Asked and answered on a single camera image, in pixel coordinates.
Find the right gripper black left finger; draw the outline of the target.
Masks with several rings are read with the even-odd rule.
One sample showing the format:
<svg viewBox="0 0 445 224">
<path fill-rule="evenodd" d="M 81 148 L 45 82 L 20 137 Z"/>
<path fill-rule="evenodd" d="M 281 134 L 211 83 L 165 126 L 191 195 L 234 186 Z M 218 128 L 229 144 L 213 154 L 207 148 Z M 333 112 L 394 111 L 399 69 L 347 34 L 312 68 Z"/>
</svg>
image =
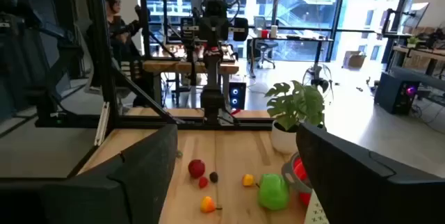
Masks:
<svg viewBox="0 0 445 224">
<path fill-rule="evenodd" d="M 175 167 L 166 125 L 66 179 L 0 179 L 0 224 L 158 224 Z"/>
</svg>

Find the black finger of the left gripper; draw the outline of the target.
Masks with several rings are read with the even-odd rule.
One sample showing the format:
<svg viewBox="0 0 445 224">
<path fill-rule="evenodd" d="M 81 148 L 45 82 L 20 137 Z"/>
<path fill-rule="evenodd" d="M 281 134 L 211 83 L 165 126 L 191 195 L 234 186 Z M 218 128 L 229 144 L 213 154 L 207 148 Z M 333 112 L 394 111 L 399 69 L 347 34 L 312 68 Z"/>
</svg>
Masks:
<svg viewBox="0 0 445 224">
<path fill-rule="evenodd" d="M 219 40 L 223 40 L 223 27 L 224 27 L 224 20 L 218 20 L 214 26 L 214 34 L 215 34 L 215 39 L 217 41 Z"/>
<path fill-rule="evenodd" d="M 205 38 L 208 43 L 214 43 L 215 42 L 215 36 L 213 32 L 213 26 L 211 24 L 211 20 L 207 20 L 204 23 L 204 29 L 205 29 Z"/>
</svg>

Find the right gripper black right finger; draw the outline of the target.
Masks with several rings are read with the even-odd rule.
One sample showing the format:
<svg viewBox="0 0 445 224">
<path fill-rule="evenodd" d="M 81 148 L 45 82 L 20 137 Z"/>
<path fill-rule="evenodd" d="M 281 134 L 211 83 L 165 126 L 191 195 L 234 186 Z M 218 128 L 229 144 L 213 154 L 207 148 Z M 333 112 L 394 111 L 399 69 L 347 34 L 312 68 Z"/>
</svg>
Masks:
<svg viewBox="0 0 445 224">
<path fill-rule="evenodd" d="M 445 224 L 445 178 L 308 123 L 296 145 L 330 224 Z"/>
</svg>

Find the green apple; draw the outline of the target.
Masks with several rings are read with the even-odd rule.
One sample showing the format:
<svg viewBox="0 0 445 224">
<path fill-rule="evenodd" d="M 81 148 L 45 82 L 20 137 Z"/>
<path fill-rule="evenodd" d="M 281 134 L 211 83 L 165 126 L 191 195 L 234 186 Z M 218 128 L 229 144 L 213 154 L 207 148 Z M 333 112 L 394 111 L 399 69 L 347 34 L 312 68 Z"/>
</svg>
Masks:
<svg viewBox="0 0 445 224">
<path fill-rule="evenodd" d="M 261 207 L 271 211 L 288 207 L 289 187 L 282 175 L 263 174 L 259 181 L 257 202 Z"/>
</svg>

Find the small yellow orange fruit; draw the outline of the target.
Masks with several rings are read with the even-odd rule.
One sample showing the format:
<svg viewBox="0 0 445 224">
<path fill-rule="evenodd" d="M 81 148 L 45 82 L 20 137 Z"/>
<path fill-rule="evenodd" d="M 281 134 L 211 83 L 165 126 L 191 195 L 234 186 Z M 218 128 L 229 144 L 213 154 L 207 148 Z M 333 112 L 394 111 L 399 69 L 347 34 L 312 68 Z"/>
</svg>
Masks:
<svg viewBox="0 0 445 224">
<path fill-rule="evenodd" d="M 202 213 L 208 214 L 217 210 L 222 210 L 223 208 L 216 203 L 216 201 L 210 196 L 205 196 L 200 203 L 200 211 Z"/>
<path fill-rule="evenodd" d="M 242 185 L 244 187 L 258 186 L 258 183 L 252 174 L 244 174 L 242 177 Z"/>
</svg>

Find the monitor on arm mount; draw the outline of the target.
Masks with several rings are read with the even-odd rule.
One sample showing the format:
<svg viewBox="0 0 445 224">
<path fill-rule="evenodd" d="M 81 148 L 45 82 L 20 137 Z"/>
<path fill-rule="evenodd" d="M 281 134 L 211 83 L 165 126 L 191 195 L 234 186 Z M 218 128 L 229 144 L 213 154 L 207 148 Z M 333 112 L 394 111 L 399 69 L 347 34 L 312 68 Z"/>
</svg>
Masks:
<svg viewBox="0 0 445 224">
<path fill-rule="evenodd" d="M 407 12 L 403 13 L 405 19 L 402 21 L 402 25 L 408 26 L 412 29 L 416 28 L 425 15 L 428 6 L 428 2 L 413 3 L 411 8 Z"/>
</svg>

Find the black office chair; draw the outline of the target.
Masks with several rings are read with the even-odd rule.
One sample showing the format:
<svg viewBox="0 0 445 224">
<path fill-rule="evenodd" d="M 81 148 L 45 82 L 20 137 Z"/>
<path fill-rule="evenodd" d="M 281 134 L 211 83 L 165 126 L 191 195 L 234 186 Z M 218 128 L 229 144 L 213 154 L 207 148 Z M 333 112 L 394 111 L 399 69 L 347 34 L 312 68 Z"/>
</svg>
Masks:
<svg viewBox="0 0 445 224">
<path fill-rule="evenodd" d="M 268 62 L 271 63 L 273 65 L 273 69 L 275 69 L 275 63 L 272 59 L 269 58 L 269 54 L 271 54 L 273 49 L 278 46 L 278 43 L 270 40 L 258 40 L 255 42 L 255 49 L 258 49 L 260 51 L 260 56 L 255 58 L 257 62 L 257 68 L 262 68 L 264 62 Z"/>
</svg>

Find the wooden workbench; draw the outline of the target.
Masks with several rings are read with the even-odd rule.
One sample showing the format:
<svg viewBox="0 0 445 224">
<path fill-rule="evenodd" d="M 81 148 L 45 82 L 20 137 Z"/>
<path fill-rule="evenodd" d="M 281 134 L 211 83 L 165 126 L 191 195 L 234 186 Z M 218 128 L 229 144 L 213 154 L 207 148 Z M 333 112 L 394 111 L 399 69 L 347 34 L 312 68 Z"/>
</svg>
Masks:
<svg viewBox="0 0 445 224">
<path fill-rule="evenodd" d="M 226 51 L 223 61 L 220 64 L 218 74 L 222 78 L 228 80 L 229 75 L 236 74 L 239 71 L 239 64 L 230 55 L 233 53 L 230 47 L 223 47 Z M 161 99 L 161 73 L 181 73 L 190 74 L 192 70 L 192 63 L 186 61 L 186 54 L 184 50 L 179 51 L 179 56 L 176 58 L 168 57 L 163 51 L 154 52 L 154 57 L 143 62 L 143 69 L 146 72 L 152 73 L 154 79 L 154 96 L 152 97 L 158 104 L 162 102 Z"/>
</svg>

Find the black window desk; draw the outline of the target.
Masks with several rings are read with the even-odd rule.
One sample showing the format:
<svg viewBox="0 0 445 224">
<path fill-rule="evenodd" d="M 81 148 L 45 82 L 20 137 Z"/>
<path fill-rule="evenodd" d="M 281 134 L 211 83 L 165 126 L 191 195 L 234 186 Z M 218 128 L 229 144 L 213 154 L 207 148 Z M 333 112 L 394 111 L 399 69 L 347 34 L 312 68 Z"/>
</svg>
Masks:
<svg viewBox="0 0 445 224">
<path fill-rule="evenodd" d="M 259 36 L 255 36 L 252 37 L 251 39 L 251 56 L 249 57 L 249 61 L 250 61 L 250 67 L 248 68 L 248 74 L 250 75 L 251 78 L 255 78 L 256 75 L 254 73 L 254 61 L 255 61 L 255 56 L 254 56 L 254 47 L 256 45 L 256 41 L 258 40 L 293 40 L 293 41 L 302 41 L 302 42 L 316 42 L 317 43 L 317 48 L 316 48 L 316 56 L 314 59 L 314 64 L 313 64 L 313 69 L 315 69 L 316 67 L 318 67 L 318 63 L 320 61 L 320 54 L 321 54 L 321 47 L 322 44 L 324 42 L 334 42 L 333 39 L 330 38 L 326 38 L 324 36 L 321 36 L 319 38 L 308 38 L 308 37 L 304 37 L 304 36 L 291 36 L 291 35 L 278 35 L 276 38 L 263 38 L 263 37 L 259 37 Z"/>
</svg>

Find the black computer tower blue fans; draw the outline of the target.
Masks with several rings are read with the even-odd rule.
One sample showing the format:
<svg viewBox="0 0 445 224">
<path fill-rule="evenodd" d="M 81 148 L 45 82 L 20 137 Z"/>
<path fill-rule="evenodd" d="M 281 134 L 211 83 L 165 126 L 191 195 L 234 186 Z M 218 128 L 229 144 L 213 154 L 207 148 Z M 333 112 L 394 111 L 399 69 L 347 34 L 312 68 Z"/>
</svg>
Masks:
<svg viewBox="0 0 445 224">
<path fill-rule="evenodd" d="M 229 82 L 229 103 L 233 109 L 245 108 L 246 88 L 245 82 Z"/>
</svg>

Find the red collapsible colander grey rim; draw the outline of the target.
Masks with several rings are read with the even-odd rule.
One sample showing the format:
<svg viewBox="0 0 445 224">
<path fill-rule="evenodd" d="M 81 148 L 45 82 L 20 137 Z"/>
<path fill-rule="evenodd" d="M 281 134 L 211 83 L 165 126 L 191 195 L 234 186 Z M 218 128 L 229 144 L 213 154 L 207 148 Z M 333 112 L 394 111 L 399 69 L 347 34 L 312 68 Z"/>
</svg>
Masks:
<svg viewBox="0 0 445 224">
<path fill-rule="evenodd" d="M 299 201 L 308 207 L 312 195 L 312 185 L 299 152 L 294 153 L 282 166 L 281 174 L 289 188 L 296 193 Z"/>
</svg>

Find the person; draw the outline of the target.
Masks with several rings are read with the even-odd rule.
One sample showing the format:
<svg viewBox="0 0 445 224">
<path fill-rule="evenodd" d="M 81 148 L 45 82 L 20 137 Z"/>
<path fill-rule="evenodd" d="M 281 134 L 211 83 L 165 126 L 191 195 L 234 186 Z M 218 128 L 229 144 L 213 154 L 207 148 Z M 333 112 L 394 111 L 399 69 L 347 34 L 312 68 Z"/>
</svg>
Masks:
<svg viewBox="0 0 445 224">
<path fill-rule="evenodd" d="M 148 81 L 150 74 L 143 70 L 143 56 L 133 42 L 133 37 L 141 28 L 140 22 L 135 19 L 127 24 L 122 19 L 121 1 L 104 0 L 112 63 L 134 82 Z"/>
</svg>

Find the black floor fan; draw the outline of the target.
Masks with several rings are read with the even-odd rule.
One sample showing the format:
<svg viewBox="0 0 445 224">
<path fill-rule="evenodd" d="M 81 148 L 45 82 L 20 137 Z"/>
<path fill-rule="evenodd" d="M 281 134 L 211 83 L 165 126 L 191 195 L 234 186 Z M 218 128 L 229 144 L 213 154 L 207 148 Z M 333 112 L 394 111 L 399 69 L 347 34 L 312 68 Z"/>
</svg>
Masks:
<svg viewBox="0 0 445 224">
<path fill-rule="evenodd" d="M 325 64 L 313 65 L 305 70 L 302 84 L 321 89 L 322 93 L 326 95 L 328 92 L 332 92 L 332 72 Z"/>
</svg>

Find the green plant in white pot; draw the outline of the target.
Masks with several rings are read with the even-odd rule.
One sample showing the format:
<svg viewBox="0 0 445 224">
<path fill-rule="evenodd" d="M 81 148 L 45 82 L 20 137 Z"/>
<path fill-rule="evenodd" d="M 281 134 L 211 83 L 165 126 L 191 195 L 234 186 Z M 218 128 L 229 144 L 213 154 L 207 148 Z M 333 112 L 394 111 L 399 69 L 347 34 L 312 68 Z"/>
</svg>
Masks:
<svg viewBox="0 0 445 224">
<path fill-rule="evenodd" d="M 267 113 L 273 119 L 271 143 L 276 151 L 282 154 L 298 151 L 296 139 L 302 123 L 326 129 L 324 99 L 316 87 L 295 80 L 290 84 L 276 83 L 265 97 Z"/>
</svg>

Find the black computer tower purple light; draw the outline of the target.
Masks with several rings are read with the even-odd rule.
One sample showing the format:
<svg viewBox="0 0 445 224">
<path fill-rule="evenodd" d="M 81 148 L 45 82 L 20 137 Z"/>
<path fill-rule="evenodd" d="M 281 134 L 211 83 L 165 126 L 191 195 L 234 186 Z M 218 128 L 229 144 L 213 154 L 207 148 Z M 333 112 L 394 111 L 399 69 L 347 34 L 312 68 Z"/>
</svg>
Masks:
<svg viewBox="0 0 445 224">
<path fill-rule="evenodd" d="M 418 81 L 382 72 L 376 88 L 374 103 L 390 114 L 408 115 L 419 84 Z"/>
</svg>

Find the cardboard box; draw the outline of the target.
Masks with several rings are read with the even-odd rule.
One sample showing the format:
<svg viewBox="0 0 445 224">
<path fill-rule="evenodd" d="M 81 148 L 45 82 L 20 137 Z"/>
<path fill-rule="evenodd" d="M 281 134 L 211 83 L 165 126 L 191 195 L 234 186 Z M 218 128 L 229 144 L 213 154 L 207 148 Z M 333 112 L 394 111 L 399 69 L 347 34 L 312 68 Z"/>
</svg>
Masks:
<svg viewBox="0 0 445 224">
<path fill-rule="evenodd" d="M 343 59 L 342 68 L 361 69 L 366 55 L 361 51 L 347 51 Z"/>
</svg>

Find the wooden office desk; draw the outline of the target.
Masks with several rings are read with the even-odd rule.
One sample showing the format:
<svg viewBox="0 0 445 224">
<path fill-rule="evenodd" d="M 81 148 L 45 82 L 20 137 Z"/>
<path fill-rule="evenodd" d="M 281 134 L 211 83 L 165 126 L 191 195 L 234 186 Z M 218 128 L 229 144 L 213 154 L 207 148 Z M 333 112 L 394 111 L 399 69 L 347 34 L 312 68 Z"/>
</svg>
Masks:
<svg viewBox="0 0 445 224">
<path fill-rule="evenodd" d="M 445 49 L 413 49 L 394 46 L 389 69 L 395 66 L 432 76 L 436 71 L 445 68 Z"/>
</svg>

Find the dark bulky equipment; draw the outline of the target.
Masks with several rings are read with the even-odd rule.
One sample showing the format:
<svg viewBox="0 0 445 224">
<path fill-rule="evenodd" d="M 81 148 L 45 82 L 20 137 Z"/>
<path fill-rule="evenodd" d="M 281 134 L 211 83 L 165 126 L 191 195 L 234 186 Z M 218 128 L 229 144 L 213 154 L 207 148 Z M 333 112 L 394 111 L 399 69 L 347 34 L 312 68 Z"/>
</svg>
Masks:
<svg viewBox="0 0 445 224">
<path fill-rule="evenodd" d="M 60 94 L 81 55 L 56 0 L 0 0 L 0 122 L 36 109 L 46 122 L 64 115 Z"/>
</svg>

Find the black aluminium rig frame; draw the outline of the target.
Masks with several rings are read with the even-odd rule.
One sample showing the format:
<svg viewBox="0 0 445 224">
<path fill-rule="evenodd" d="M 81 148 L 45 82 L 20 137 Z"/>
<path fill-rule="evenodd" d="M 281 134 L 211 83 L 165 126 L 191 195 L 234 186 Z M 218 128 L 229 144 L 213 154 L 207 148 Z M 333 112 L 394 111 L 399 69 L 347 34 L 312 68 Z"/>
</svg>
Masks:
<svg viewBox="0 0 445 224">
<path fill-rule="evenodd" d="M 36 106 L 38 121 L 36 127 L 61 127 L 61 128 L 95 128 L 97 137 L 93 147 L 70 171 L 71 177 L 75 176 L 94 154 L 103 140 L 114 129 L 158 129 L 166 124 L 178 125 L 185 130 L 223 130 L 223 131 L 270 131 L 272 119 L 270 118 L 236 118 L 233 122 L 222 125 L 219 113 L 222 107 L 206 107 L 204 114 L 198 116 L 184 116 L 176 118 L 165 111 L 148 94 L 138 87 L 131 79 L 120 71 L 112 62 L 111 44 L 108 35 L 108 24 L 105 16 L 105 1 L 91 0 L 88 3 L 91 10 L 92 33 L 95 45 L 93 53 L 98 58 L 99 73 L 101 77 L 102 96 L 104 105 L 100 115 L 77 115 L 66 111 L 56 98 L 55 85 L 62 77 L 62 72 L 70 63 L 71 58 L 84 53 L 81 45 L 66 32 L 59 29 L 47 29 L 44 26 L 40 30 L 47 35 L 58 39 L 58 48 L 65 51 L 66 55 L 59 58 L 46 74 L 39 86 L 29 88 L 28 99 Z M 119 81 L 133 93 L 140 95 L 148 101 L 149 107 L 155 112 L 153 116 L 127 116 L 118 113 L 117 90 L 115 83 Z"/>
</svg>

